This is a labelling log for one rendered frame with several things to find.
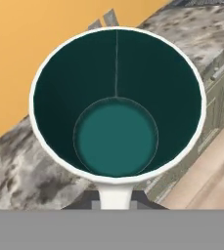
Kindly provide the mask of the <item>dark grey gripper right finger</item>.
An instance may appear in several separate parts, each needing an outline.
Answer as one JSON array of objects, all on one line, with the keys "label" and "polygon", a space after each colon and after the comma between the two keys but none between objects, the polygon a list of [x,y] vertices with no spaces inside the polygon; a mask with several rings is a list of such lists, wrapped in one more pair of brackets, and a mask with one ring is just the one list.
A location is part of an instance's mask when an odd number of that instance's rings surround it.
[{"label": "dark grey gripper right finger", "polygon": [[163,206],[151,201],[143,190],[134,190],[131,195],[131,210],[163,209]]}]

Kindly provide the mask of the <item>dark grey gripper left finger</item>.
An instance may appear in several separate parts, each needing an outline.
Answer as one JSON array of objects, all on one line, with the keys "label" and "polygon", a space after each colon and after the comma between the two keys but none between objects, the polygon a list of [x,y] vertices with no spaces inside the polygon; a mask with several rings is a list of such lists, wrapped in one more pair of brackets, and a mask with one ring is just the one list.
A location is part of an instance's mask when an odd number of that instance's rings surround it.
[{"label": "dark grey gripper left finger", "polygon": [[100,209],[100,196],[97,190],[85,190],[64,210],[94,210]]}]

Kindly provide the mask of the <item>white mug with teal inside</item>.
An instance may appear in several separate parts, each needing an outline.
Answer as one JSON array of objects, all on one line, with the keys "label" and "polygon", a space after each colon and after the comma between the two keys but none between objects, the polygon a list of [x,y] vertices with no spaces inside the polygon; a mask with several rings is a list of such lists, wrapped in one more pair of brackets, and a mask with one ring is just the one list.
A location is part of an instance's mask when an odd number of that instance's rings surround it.
[{"label": "white mug with teal inside", "polygon": [[29,118],[42,148],[93,182],[107,210],[126,210],[136,184],[180,163],[202,134],[202,78],[176,45],[147,30],[80,33],[39,66]]}]

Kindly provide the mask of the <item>olive green cabinet run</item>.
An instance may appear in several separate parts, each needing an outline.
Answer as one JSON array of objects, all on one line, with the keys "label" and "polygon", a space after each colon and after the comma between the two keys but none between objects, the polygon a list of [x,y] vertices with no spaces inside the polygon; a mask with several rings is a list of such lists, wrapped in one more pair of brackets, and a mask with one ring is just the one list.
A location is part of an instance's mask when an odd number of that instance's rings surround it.
[{"label": "olive green cabinet run", "polygon": [[222,64],[224,47],[214,54],[214,59],[205,68],[201,67],[207,95],[207,111],[202,135],[195,147],[172,170],[136,186],[136,190],[143,190],[149,200],[161,203],[224,128],[224,73],[215,81],[210,79]]}]

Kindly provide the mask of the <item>grey angular metal object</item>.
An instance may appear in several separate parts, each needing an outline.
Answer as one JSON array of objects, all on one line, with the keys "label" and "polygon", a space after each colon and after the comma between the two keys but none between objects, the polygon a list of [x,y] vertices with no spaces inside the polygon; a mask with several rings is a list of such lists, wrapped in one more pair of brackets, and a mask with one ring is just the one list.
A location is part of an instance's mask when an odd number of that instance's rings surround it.
[{"label": "grey angular metal object", "polygon": [[[106,12],[103,15],[103,19],[106,26],[119,26],[114,9],[110,9],[108,12]],[[100,20],[95,20],[88,25],[88,30],[100,28],[102,26],[103,25]]]}]

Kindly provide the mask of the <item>dark grey hob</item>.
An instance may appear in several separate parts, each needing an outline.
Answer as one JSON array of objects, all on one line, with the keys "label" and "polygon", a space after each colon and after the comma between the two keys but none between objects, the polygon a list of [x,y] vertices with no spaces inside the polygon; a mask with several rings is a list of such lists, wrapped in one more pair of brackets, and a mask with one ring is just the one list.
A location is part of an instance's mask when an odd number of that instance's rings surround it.
[{"label": "dark grey hob", "polygon": [[203,7],[224,5],[224,0],[174,0],[171,7]]}]

